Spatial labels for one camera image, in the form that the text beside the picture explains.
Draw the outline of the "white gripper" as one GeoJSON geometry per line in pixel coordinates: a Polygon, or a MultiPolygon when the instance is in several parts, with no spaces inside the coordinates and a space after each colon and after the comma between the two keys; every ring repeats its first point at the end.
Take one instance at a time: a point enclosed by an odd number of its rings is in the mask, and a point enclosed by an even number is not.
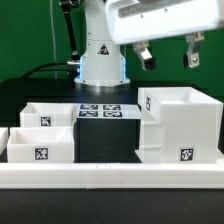
{"type": "Polygon", "coordinates": [[[146,71],[156,68],[156,60],[144,40],[188,34],[184,67],[195,68],[204,41],[200,31],[224,27],[224,0],[107,0],[105,11],[112,40],[118,45],[134,43],[146,71]]]}

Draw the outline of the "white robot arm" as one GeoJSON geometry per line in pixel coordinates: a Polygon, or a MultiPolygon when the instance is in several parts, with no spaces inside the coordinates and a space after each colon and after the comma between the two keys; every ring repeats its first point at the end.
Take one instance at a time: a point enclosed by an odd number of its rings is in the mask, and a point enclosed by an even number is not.
{"type": "Polygon", "coordinates": [[[199,65],[199,46],[208,30],[224,28],[224,0],[83,0],[86,51],[76,83],[114,87],[130,82],[120,47],[131,44],[144,69],[154,67],[151,40],[184,35],[187,65],[199,65]]]}

